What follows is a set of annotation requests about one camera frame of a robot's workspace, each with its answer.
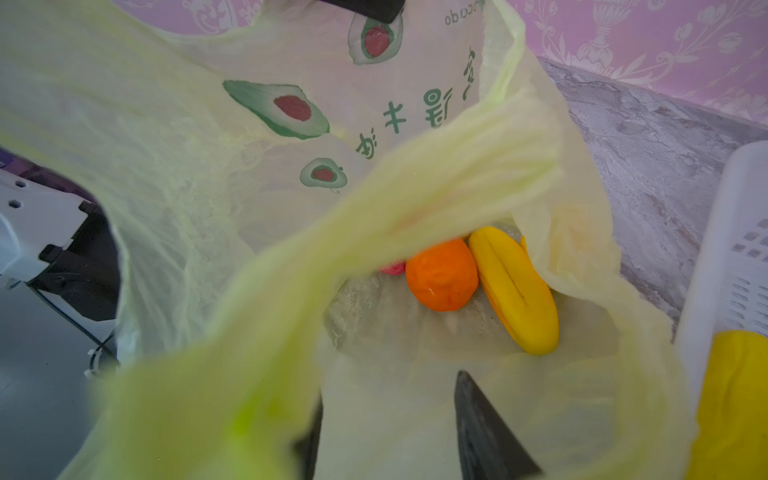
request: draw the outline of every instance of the orange round object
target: orange round object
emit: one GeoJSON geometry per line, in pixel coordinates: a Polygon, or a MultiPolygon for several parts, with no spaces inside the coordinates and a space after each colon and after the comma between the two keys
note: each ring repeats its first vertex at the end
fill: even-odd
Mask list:
{"type": "Polygon", "coordinates": [[[478,267],[467,244],[457,238],[408,260],[406,279],[419,302],[436,312],[452,312],[477,290],[478,267]]]}

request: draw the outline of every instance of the plastic bag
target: plastic bag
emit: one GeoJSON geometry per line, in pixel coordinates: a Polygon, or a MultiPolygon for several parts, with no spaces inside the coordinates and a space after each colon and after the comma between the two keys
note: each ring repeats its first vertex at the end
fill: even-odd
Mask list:
{"type": "Polygon", "coordinates": [[[402,38],[363,22],[382,43],[356,57],[367,33],[318,2],[267,2],[252,28],[204,40],[100,2],[6,3],[0,144],[89,189],[121,251],[130,365],[62,478],[289,478],[321,386],[316,478],[459,478],[460,368],[547,478],[682,474],[693,418],[668,319],[619,276],[598,173],[509,5],[411,0],[402,38]],[[300,87],[273,103],[321,111],[330,134],[270,126],[262,87],[227,80],[300,87]],[[401,103],[404,141],[382,124],[401,103]],[[312,164],[328,158],[344,170],[312,164]],[[333,187],[301,182],[320,166],[335,176],[308,183],[333,187]],[[521,353],[482,293],[436,314],[370,276],[505,218],[559,292],[551,355],[521,353]]]}

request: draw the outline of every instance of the gray marble countertop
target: gray marble countertop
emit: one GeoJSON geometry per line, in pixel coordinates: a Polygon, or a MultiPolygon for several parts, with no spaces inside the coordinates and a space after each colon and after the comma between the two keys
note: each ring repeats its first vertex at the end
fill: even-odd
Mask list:
{"type": "Polygon", "coordinates": [[[677,324],[723,166],[768,130],[542,61],[614,214],[621,274],[677,324]]]}

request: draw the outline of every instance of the pink wallpaper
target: pink wallpaper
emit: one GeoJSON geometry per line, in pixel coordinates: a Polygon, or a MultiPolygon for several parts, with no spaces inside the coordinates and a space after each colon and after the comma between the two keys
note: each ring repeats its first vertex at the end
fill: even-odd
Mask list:
{"type": "MultiPolygon", "coordinates": [[[[248,25],[261,3],[113,1],[185,35],[248,25]]],[[[537,55],[768,125],[768,0],[509,1],[537,55]]]]}

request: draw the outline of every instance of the yellow banana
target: yellow banana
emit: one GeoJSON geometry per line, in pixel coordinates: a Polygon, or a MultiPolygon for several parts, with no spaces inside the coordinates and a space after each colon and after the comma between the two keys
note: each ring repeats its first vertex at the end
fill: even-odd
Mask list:
{"type": "Polygon", "coordinates": [[[533,355],[558,346],[558,311],[552,293],[523,247],[498,228],[484,227],[469,237],[480,283],[509,335],[533,355]]]}

